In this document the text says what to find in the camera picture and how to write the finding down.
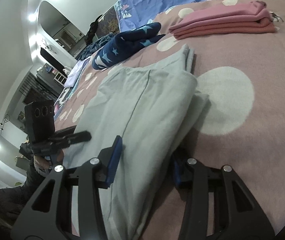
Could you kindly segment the black sleeve left forearm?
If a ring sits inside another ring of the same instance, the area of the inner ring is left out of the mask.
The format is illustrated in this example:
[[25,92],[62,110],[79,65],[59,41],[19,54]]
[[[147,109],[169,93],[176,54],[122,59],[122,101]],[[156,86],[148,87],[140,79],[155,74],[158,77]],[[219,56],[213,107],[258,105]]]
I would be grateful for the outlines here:
[[35,171],[31,161],[23,185],[0,189],[0,226],[6,230],[12,228],[32,194],[45,179]]

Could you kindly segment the left hand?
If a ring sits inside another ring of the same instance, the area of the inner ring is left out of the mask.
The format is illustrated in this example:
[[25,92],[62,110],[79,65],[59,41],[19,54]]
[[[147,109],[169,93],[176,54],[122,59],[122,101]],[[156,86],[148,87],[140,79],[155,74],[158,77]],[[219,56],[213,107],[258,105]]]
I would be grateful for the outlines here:
[[57,166],[62,165],[64,159],[64,151],[60,150],[60,152],[54,156],[55,163],[53,164],[51,160],[48,160],[46,157],[40,156],[33,156],[33,160],[31,161],[32,165],[34,166],[35,171],[43,176],[46,177],[51,170]]

